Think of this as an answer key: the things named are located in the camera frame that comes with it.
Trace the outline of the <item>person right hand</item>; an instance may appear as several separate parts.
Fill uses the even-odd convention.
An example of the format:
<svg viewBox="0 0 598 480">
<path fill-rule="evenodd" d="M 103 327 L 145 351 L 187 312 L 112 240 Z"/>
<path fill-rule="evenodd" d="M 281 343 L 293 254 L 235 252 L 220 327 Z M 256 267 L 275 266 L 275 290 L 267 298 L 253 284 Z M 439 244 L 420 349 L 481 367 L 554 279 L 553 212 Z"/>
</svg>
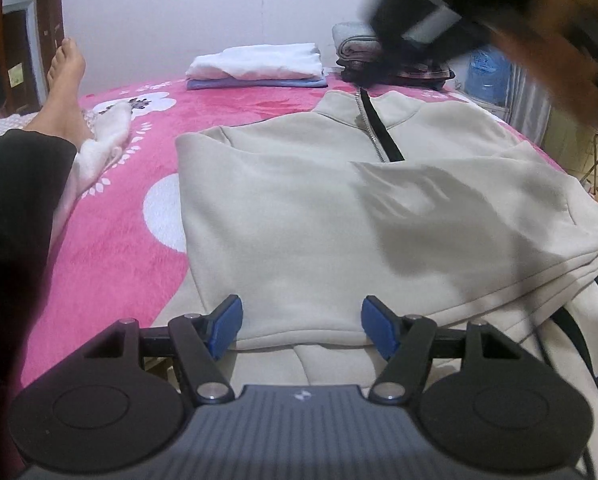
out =
<svg viewBox="0 0 598 480">
<path fill-rule="evenodd" d="M 530 34 L 493 28 L 491 40 L 542 84 L 558 107 L 598 128 L 598 62 L 566 39 L 567 29 L 582 11 L 598 14 L 598 0 L 531 0 L 523 18 Z"/>
</svg>

